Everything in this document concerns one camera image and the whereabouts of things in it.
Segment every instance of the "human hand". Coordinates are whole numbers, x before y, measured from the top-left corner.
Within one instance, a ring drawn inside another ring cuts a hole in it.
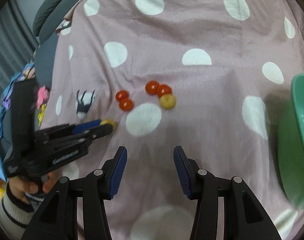
[[[55,171],[52,171],[47,174],[48,180],[43,184],[42,190],[44,193],[50,192],[52,187],[58,180],[58,174]],[[19,176],[12,177],[8,179],[8,185],[10,187],[10,191],[12,192],[13,196],[17,199],[30,204],[29,201],[26,199],[24,193],[35,194],[38,192],[38,186],[36,183],[28,180],[24,180]]]

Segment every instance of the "pink object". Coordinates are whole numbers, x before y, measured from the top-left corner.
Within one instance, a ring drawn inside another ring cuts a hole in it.
[[[48,100],[49,92],[45,86],[42,86],[37,92],[36,107],[39,109],[42,104],[45,104]]]

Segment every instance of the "metal pin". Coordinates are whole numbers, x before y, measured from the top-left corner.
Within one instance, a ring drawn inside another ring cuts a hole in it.
[[[233,180],[236,182],[236,183],[241,183],[242,182],[242,179],[240,177],[234,177]]]
[[[102,170],[95,170],[94,171],[94,175],[95,176],[100,176],[100,175],[102,175],[103,174],[103,171]]]
[[[61,184],[64,184],[67,182],[67,180],[68,180],[67,177],[61,177],[59,181]]]
[[[199,169],[197,171],[197,173],[200,174],[200,175],[206,175],[208,172],[206,170],[204,170],[204,169]]]

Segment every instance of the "green plastic container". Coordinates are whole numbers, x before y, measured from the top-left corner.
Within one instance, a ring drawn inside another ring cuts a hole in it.
[[[278,129],[278,160],[288,199],[304,207],[304,74],[296,75]]]

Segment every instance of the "curtain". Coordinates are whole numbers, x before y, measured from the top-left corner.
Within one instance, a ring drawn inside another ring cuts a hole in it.
[[[8,0],[0,11],[0,96],[11,76],[31,61],[37,46],[16,1]]]

